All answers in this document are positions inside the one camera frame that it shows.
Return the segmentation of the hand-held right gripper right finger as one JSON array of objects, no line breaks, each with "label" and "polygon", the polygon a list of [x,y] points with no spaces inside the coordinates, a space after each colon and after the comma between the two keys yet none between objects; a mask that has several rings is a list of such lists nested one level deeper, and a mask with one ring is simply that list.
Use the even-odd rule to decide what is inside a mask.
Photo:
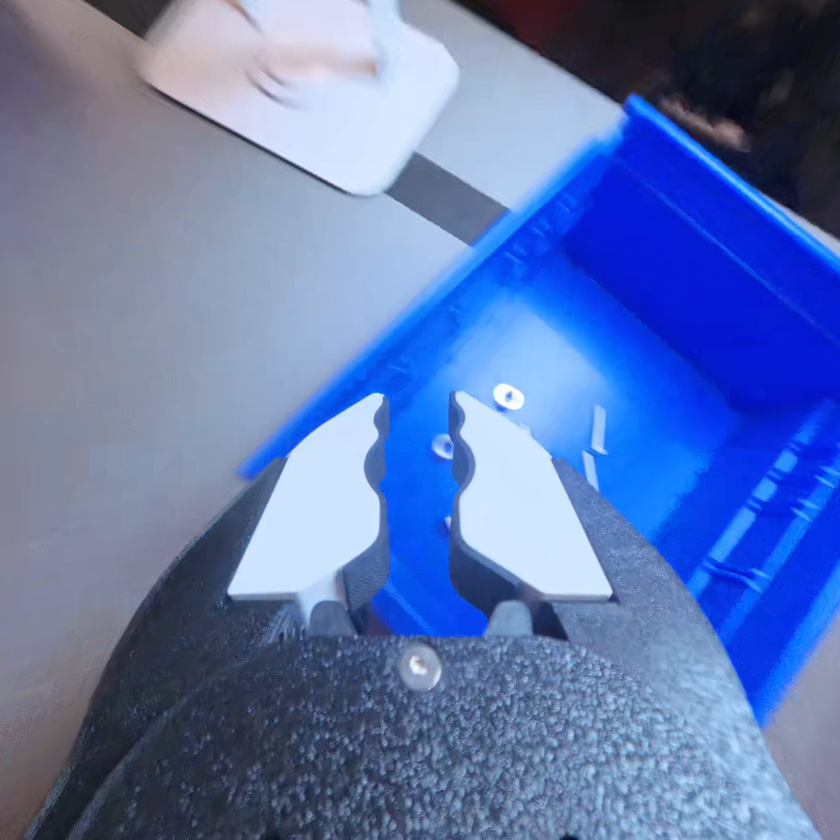
[{"label": "hand-held right gripper right finger", "polygon": [[490,617],[499,604],[602,604],[614,590],[550,453],[467,392],[451,392],[457,491],[448,569],[456,592]]}]

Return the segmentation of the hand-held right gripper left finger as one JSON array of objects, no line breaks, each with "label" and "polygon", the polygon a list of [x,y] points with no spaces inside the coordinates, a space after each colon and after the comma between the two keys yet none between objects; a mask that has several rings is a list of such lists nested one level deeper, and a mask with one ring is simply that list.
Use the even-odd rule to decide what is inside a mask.
[{"label": "hand-held right gripper left finger", "polygon": [[363,624],[390,572],[385,442],[372,393],[313,430],[283,462],[238,567],[233,602],[291,604],[304,624]]}]

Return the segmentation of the cluster of bolts with nuts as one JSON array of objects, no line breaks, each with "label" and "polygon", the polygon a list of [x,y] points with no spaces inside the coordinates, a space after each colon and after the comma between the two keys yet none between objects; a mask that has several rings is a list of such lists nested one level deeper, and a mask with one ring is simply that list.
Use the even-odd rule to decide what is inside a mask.
[{"label": "cluster of bolts with nuts", "polygon": [[[501,411],[518,411],[524,406],[524,394],[508,383],[497,384],[492,392],[493,401]],[[597,459],[606,457],[606,418],[604,406],[594,404],[592,408],[591,438],[588,448],[582,450],[584,477],[595,489],[600,490],[597,476]],[[454,444],[447,434],[435,436],[430,444],[432,454],[441,460],[451,460],[454,456]]]}]

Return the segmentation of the blue plastic bin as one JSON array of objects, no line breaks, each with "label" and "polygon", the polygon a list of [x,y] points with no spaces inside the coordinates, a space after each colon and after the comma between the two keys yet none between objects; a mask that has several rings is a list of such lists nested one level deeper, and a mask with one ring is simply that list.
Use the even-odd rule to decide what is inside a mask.
[{"label": "blue plastic bin", "polygon": [[[238,468],[245,480],[371,392],[388,397],[398,634],[487,624],[448,575],[456,484],[431,452],[465,391],[584,474],[699,603],[763,725],[838,610],[838,257],[638,98],[489,230]],[[501,411],[500,383],[524,394]]]}]

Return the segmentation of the white tablet stand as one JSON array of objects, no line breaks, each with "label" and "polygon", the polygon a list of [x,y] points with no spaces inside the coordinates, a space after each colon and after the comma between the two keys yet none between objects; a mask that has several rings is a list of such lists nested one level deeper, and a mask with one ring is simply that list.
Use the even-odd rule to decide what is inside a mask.
[{"label": "white tablet stand", "polygon": [[342,193],[403,171],[459,82],[394,1],[173,2],[144,38],[154,90]]}]

